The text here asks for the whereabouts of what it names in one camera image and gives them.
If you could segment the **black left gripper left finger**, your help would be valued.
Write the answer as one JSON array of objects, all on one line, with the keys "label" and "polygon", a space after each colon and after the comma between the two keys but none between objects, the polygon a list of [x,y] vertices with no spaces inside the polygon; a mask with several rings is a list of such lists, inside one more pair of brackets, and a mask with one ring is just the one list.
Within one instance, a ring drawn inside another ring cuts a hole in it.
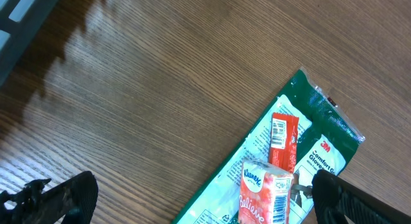
[{"label": "black left gripper left finger", "polygon": [[1,223],[84,223],[92,220],[98,184],[84,171],[44,192],[48,179],[33,180],[15,194],[1,193]]}]

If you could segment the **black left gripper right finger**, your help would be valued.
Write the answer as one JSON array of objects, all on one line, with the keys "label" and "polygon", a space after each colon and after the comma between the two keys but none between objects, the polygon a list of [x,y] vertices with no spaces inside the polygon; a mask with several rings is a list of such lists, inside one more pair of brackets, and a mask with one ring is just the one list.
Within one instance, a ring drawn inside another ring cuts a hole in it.
[{"label": "black left gripper right finger", "polygon": [[326,170],[317,171],[312,185],[318,224],[410,224],[409,215]]}]

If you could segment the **red Kleenex tissue pack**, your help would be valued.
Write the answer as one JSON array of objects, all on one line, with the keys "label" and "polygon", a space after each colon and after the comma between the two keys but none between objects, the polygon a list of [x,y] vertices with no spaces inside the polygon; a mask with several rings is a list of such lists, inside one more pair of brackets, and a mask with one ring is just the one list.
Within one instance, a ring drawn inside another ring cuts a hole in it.
[{"label": "red Kleenex tissue pack", "polygon": [[287,224],[293,174],[260,160],[242,165],[238,222]]}]

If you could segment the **green 3M gloves package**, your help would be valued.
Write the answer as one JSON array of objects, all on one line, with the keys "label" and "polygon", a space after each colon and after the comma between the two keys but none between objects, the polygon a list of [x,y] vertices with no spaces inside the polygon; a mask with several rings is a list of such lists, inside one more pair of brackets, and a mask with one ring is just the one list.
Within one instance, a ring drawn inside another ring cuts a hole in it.
[{"label": "green 3M gloves package", "polygon": [[248,134],[203,183],[174,223],[237,223],[244,160],[294,173],[290,223],[313,208],[306,192],[318,170],[339,175],[365,137],[300,68],[269,103]]}]

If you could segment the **red snack packet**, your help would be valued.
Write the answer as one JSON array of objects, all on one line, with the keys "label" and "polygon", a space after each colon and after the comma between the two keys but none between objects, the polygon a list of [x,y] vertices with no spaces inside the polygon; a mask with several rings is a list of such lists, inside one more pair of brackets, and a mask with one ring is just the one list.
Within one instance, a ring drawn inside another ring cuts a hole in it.
[{"label": "red snack packet", "polygon": [[293,173],[297,163],[299,118],[273,113],[268,162]]}]

